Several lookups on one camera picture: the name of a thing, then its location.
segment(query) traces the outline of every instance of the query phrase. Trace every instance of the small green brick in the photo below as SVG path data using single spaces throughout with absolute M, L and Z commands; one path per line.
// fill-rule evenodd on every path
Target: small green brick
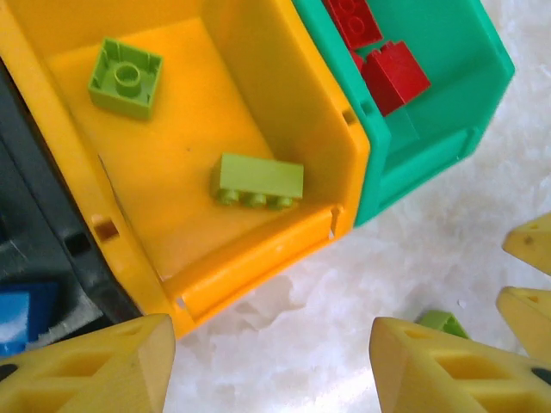
M 162 66 L 156 54 L 105 39 L 88 85 L 90 98 L 100 108 L 149 119 Z
M 302 165 L 223 153 L 214 165 L 211 193 L 223 205 L 283 209 L 302 199 L 303 181 Z
M 451 312 L 432 310 L 423 315 L 418 324 L 454 336 L 470 338 Z

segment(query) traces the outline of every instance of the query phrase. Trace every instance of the bin floor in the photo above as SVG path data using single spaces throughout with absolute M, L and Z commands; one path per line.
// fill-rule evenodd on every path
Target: bin floor
M 166 280 L 285 212 L 217 206 L 208 192 L 221 152 L 273 156 L 201 19 L 120 40 L 164 57 L 150 121 L 91 102 L 87 84 L 98 46 L 64 52 L 48 65 L 82 136 L 99 153 L 129 224 Z

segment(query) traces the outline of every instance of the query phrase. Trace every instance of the yellow plastic bin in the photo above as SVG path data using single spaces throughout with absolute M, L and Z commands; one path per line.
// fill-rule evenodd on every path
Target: yellow plastic bin
M 0 0 L 0 56 L 115 278 L 181 336 L 352 228 L 368 158 L 291 0 Z M 104 37 L 164 58 L 149 121 L 96 107 Z M 223 151 L 302 163 L 304 198 L 222 207 Z

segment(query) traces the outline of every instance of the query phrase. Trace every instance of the blue object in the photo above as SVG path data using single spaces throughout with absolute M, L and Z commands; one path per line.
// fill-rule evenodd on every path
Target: blue object
M 0 356 L 21 353 L 47 332 L 57 296 L 53 282 L 0 286 Z

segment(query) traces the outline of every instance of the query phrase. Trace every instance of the red lego brick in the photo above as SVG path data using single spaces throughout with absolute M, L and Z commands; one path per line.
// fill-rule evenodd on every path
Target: red lego brick
M 350 50 L 382 40 L 366 0 L 324 0 L 324 5 Z
M 365 63 L 363 61 L 363 57 L 360 56 L 358 53 L 349 50 L 350 54 L 352 55 L 352 59 L 354 59 L 354 63 L 356 63 L 356 66 L 358 67 L 358 70 L 360 71 L 363 67 L 363 64 Z
M 361 69 L 363 80 L 383 116 L 401 108 L 430 87 L 407 45 L 389 41 L 373 50 Z

